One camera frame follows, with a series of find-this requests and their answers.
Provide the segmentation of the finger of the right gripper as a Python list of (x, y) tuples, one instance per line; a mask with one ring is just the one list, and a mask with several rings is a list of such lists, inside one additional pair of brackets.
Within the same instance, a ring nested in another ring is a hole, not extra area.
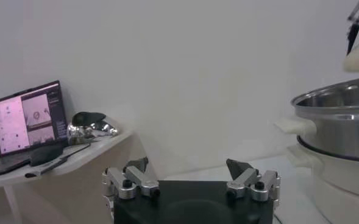
[(355, 44), (355, 40), (359, 33), (359, 1), (347, 17), (347, 20), (351, 23), (349, 31), (347, 33), (347, 53), (349, 55)]

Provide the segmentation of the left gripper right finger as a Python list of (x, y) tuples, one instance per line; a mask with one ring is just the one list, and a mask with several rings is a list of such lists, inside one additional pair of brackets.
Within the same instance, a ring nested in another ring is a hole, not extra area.
[(280, 176), (274, 170), (261, 174), (249, 163), (227, 159), (226, 165), (232, 177), (226, 186), (226, 196), (235, 201), (250, 194), (254, 201), (280, 201)]

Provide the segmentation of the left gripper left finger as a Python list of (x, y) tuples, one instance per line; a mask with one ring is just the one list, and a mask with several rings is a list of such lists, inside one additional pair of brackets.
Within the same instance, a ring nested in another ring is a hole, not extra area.
[(151, 199), (160, 196), (160, 186), (156, 179), (145, 174), (149, 160), (147, 157), (128, 161), (122, 170), (106, 168), (102, 173), (105, 196), (131, 200), (137, 192)]

